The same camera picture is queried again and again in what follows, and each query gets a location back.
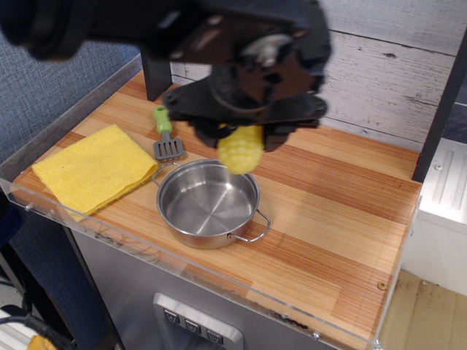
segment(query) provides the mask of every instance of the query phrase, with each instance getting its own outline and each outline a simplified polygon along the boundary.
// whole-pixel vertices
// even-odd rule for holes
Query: screw
[[[222,22],[224,19],[224,17],[222,17],[221,15],[214,15],[214,16],[211,16],[207,19],[207,22],[208,24],[210,24],[211,26],[216,26],[218,25],[220,22]]]
[[[387,284],[385,282],[378,282],[378,289],[379,290],[386,290]]]
[[[170,54],[170,58],[172,60],[178,60],[179,58],[182,58],[182,57],[183,57],[183,51],[175,51]]]
[[[381,347],[381,342],[376,339],[376,341],[374,342],[374,346],[373,346],[373,349],[375,350],[380,350],[382,347]]]
[[[321,338],[321,334],[319,332],[313,332],[312,333],[312,339],[314,341],[318,341]]]

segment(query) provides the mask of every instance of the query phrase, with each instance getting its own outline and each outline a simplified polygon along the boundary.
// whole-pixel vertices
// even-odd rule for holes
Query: white wooden wall
[[[467,0],[321,0],[333,55],[322,124],[420,151],[467,27]],[[209,74],[172,64],[174,82]]]

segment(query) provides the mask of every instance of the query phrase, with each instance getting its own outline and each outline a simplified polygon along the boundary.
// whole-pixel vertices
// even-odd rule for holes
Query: stainless steel pot
[[[167,166],[179,166],[162,184],[155,179]],[[252,243],[264,237],[271,220],[258,210],[260,190],[251,174],[233,175],[219,160],[197,160],[181,166],[167,163],[158,168],[153,181],[160,187],[159,214],[172,233],[184,244],[200,249],[215,249],[236,239]],[[258,212],[266,229],[253,239],[243,235]]]

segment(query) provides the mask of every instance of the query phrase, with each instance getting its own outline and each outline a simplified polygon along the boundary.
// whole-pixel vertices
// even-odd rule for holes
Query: black metal post
[[[141,60],[147,99],[154,101],[172,84],[170,63],[151,60],[143,49],[141,49]]]
[[[452,106],[458,96],[460,86],[467,70],[467,31],[464,33],[462,42],[460,43],[458,55],[452,65],[451,74],[447,80],[446,88],[438,105],[433,122],[431,123],[430,131],[428,132],[422,152],[418,157],[417,167],[415,168],[412,180],[424,182],[431,161],[438,148],[439,141],[443,136],[444,127],[446,126],[449,115],[451,114]]]

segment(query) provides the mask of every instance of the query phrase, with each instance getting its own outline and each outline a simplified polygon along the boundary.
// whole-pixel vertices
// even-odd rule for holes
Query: button
[[[224,340],[222,339],[222,336],[220,334],[217,334],[215,332],[212,332],[211,330],[206,330],[207,338],[216,344],[223,345]]]
[[[201,334],[201,327],[199,327],[199,325],[197,325],[196,323],[191,322],[186,319],[185,326],[187,327],[187,330],[189,330],[190,332],[193,332],[195,334]]]
[[[178,317],[177,314],[173,313],[172,311],[169,311],[169,310],[166,310],[164,309],[163,310],[163,313],[166,315],[166,319],[172,323],[175,323],[175,324],[179,324],[180,323],[180,319]]]

